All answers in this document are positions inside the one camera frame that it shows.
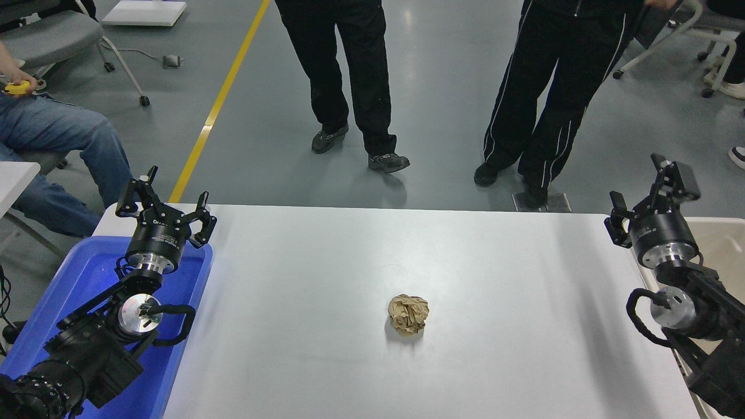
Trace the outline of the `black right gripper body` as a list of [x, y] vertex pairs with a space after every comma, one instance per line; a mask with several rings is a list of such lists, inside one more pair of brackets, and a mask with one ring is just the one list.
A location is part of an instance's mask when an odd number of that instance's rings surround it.
[[698, 245], [679, 212], [638, 214], [630, 218], [630, 240], [638, 262], [690, 261]]

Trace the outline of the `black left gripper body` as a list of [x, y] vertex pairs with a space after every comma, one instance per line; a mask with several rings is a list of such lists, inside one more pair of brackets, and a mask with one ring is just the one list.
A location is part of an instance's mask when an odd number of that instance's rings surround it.
[[136, 264], [144, 255], [152, 254], [178, 264], [183, 256], [187, 239], [191, 236], [188, 225], [171, 225], [154, 216], [140, 213], [137, 226], [127, 248], [126, 258]]

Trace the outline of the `person's left hand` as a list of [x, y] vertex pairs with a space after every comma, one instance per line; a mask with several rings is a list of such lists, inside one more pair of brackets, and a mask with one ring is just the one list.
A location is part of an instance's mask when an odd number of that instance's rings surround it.
[[3, 92], [13, 96], [27, 95], [35, 91], [34, 79], [24, 72], [5, 71], [5, 88]]

